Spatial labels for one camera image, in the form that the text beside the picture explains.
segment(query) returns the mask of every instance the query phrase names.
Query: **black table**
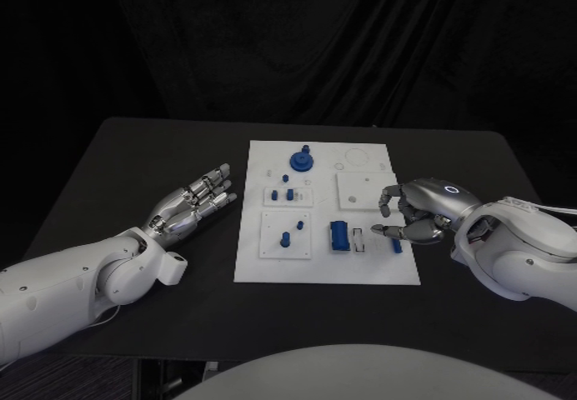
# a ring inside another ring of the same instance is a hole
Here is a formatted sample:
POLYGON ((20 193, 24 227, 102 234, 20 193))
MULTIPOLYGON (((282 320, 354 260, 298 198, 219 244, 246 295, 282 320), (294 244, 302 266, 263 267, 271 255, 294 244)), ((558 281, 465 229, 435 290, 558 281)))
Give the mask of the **black table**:
POLYGON ((53 347, 59 353, 248 361, 294 348, 379 343, 500 370, 577 370, 577 314, 532 298, 511 302, 449 259, 451 240, 413 247, 421 286, 233 283, 249 139, 385 143, 399 182, 444 178, 483 202, 537 195, 493 132, 108 119, 25 258, 139 226, 174 189, 222 163, 235 204, 175 251, 181 282, 158 282, 115 319, 53 347))

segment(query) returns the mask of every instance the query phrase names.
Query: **robotic hand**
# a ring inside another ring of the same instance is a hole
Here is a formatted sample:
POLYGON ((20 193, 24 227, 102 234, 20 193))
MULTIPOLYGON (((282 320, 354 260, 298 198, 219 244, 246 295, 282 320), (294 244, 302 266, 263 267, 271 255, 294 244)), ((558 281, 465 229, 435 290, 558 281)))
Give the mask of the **robotic hand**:
POLYGON ((511 197, 483 205, 460 186, 434 178, 385 187, 377 202, 385 218, 392 197, 399 197, 406 226, 373 225, 376 234, 431 244, 449 229, 449 257, 494 293, 516 301, 548 298, 577 311, 577 232, 537 209, 575 214, 574 210, 511 197))
POLYGON ((178 283, 185 260, 164 248, 235 200, 224 192, 227 174, 223 164, 177 189, 157 203, 141 229, 0 272, 0 365, 90 326, 105 310, 138 300, 155 279, 164 285, 178 283))

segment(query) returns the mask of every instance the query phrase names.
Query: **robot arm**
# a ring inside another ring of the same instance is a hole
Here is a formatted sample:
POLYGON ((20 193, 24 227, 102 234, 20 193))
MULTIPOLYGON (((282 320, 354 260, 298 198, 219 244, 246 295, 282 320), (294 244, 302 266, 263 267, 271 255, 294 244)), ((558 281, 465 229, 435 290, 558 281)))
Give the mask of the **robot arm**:
POLYGON ((452 230, 449 256, 493 292, 517 301, 548 298, 577 311, 577 232, 539 206, 511 197, 481 205, 452 183, 416 179, 383 189, 385 218, 392 196, 399 196, 406 226, 374 225, 374 233, 429 244, 452 230))
POLYGON ((144 226, 0 272, 0 365, 86 328, 112 307, 132 303, 155 279, 175 285, 185 260, 164 248, 201 218, 235 200, 223 164, 155 205, 144 226))

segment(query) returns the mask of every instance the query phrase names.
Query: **floor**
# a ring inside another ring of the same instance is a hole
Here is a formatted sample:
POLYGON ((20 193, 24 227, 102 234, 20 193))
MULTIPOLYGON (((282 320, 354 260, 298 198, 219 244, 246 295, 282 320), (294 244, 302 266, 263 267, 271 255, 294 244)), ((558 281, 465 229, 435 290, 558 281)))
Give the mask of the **floor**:
MULTIPOLYGON (((132 393, 129 358, 31 356, 0 377, 1 400, 128 400, 132 393)), ((509 372, 507 375, 562 400, 577 400, 577 373, 509 372)))

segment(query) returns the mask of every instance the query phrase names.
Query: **blue object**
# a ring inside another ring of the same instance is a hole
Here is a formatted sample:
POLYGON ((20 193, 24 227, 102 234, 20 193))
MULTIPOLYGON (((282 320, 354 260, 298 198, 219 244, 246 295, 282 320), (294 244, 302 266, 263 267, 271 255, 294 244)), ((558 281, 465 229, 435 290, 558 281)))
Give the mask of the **blue object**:
POLYGON ((291 245, 291 234, 288 232, 282 233, 282 239, 279 240, 279 245, 286 248, 291 245))
POLYGON ((299 173, 312 167, 312 157, 308 153, 310 148, 304 145, 301 151, 291 155, 291 169, 299 173))
POLYGON ((402 253, 400 240, 399 240, 399 239, 390 239, 390 240, 392 240, 392 249, 393 249, 393 252, 395 252, 396 254, 400 254, 400 253, 402 253))
POLYGON ((330 246, 333 250, 347 252, 350 250, 347 227, 344 221, 330 223, 330 246))

